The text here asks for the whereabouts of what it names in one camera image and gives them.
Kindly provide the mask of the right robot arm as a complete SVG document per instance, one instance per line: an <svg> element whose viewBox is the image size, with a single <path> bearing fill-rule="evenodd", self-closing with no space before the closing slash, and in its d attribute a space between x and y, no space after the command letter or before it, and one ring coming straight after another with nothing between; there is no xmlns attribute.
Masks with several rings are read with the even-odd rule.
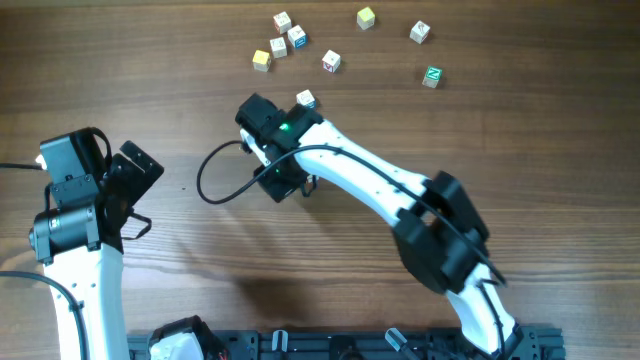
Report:
<svg viewBox="0 0 640 360"><path fill-rule="evenodd" d="M256 180L274 201L318 179L361 201L390 226L407 271L448 298L466 340L484 355L506 357L516 329L496 292L506 280L489 259L488 228L456 178L403 170L303 105L284 111L253 94L235 121L261 161Z"/></svg>

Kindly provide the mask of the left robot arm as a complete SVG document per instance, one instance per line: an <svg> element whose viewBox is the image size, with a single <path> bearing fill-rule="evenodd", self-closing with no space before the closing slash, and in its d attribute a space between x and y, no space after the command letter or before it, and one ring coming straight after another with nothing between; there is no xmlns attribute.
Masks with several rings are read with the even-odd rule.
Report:
<svg viewBox="0 0 640 360"><path fill-rule="evenodd" d="M121 230L163 167L131 141L113 153L104 133L83 128L40 145L51 182L29 242L51 280L64 359L127 359Z"/></svg>

